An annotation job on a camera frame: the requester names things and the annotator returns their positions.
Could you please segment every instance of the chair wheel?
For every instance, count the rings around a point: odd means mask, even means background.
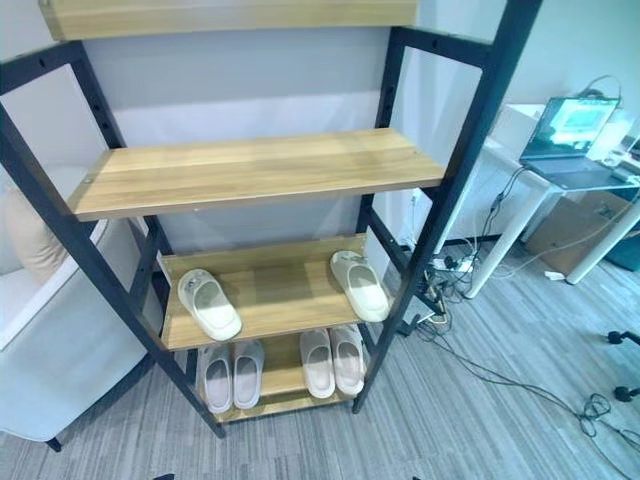
[[[613,391],[613,396],[620,402],[630,402],[633,400],[633,395],[631,395],[631,392],[627,387],[616,387]]]
[[[609,332],[609,334],[607,335],[607,340],[609,340],[609,343],[619,345],[622,343],[622,335],[620,334],[620,332]]]

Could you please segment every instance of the pair of slippers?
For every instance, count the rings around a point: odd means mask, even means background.
[[[381,322],[389,314],[389,301],[366,258],[341,250],[333,254],[331,271],[356,315],[366,322]],[[178,282],[178,298],[200,328],[213,340],[224,342],[242,329],[242,320],[218,281],[200,268]]]
[[[348,396],[356,396],[362,390],[365,367],[357,326],[303,332],[300,355],[307,389],[314,397],[330,397],[336,385]]]
[[[200,378],[211,413],[254,407],[260,400],[264,349],[257,340],[233,344],[233,369],[229,344],[209,345],[200,351]]]

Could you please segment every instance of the wooden shelf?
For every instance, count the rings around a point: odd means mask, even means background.
[[[329,268],[337,250],[362,253],[364,235],[163,258],[172,284],[162,341],[170,350],[214,343],[173,288],[187,271],[203,268],[220,282],[243,327],[232,341],[332,327],[357,321]]]
[[[247,420],[249,418],[261,417],[264,415],[275,415],[277,413],[292,412],[294,410],[302,410],[304,408],[348,402],[349,400],[353,399],[345,396],[337,390],[329,398],[323,399],[314,398],[309,394],[309,392],[289,393],[285,395],[261,398],[258,405],[248,410],[239,410],[233,407],[223,414],[216,415],[216,418],[223,423],[237,422],[239,420]]]
[[[40,0],[56,40],[157,33],[413,25],[417,0]]]
[[[392,129],[105,152],[69,199],[80,220],[440,184]]]
[[[300,334],[261,340],[265,353],[261,397],[306,392],[300,357]]]

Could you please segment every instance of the laptop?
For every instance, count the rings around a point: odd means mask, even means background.
[[[619,99],[554,97],[520,163],[565,190],[628,187],[613,170],[586,157]]]

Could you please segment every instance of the laptop screen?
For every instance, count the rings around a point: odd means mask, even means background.
[[[552,98],[522,158],[584,157],[617,105],[617,98]]]

